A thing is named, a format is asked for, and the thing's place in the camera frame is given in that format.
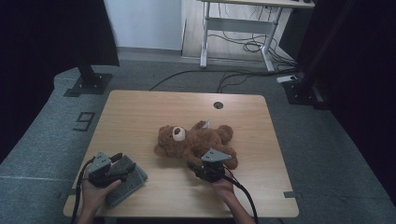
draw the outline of hole in table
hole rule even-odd
[[[215,102],[215,103],[213,104],[213,106],[214,106],[216,109],[222,109],[222,108],[223,108],[223,103],[222,103],[222,102]]]

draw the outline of teddy bear snout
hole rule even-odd
[[[172,135],[175,141],[183,141],[186,138],[186,130],[181,127],[175,127]]]

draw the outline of white desk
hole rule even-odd
[[[262,48],[262,57],[268,71],[273,72],[274,67],[271,62],[271,55],[269,48],[276,31],[279,17],[284,7],[292,8],[313,8],[315,4],[311,1],[305,3],[303,0],[299,2],[292,0],[199,0],[206,3],[205,17],[204,17],[204,41],[201,46],[201,68],[206,68],[207,61],[207,32],[214,31],[229,31],[238,33],[252,33],[268,35],[264,48]],[[226,3],[226,4],[239,4],[239,5],[255,5],[255,6],[268,6],[278,7],[276,17],[273,21],[249,21],[249,20],[236,20],[213,18],[209,16],[210,3]]]

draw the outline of teddy bear head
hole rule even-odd
[[[187,131],[182,127],[161,127],[154,152],[159,156],[180,158],[186,149],[187,135]]]

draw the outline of desk leg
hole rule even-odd
[[[271,28],[270,35],[268,36],[267,41],[265,42],[265,46],[262,49],[262,57],[264,58],[265,65],[267,65],[267,69],[269,72],[275,71],[274,67],[272,65],[272,62],[271,62],[272,57],[271,57],[271,54],[269,53],[269,48],[271,47],[271,42],[274,38],[276,27],[279,22],[279,17],[280,17],[280,14],[282,14],[282,9],[283,9],[282,7],[278,8],[277,13],[276,13],[276,18],[274,19],[274,24]]]
[[[209,10],[210,3],[207,3],[206,12],[205,12],[205,20],[204,20],[204,42],[201,46],[201,68],[206,68],[206,59],[207,59],[207,24],[209,23]]]

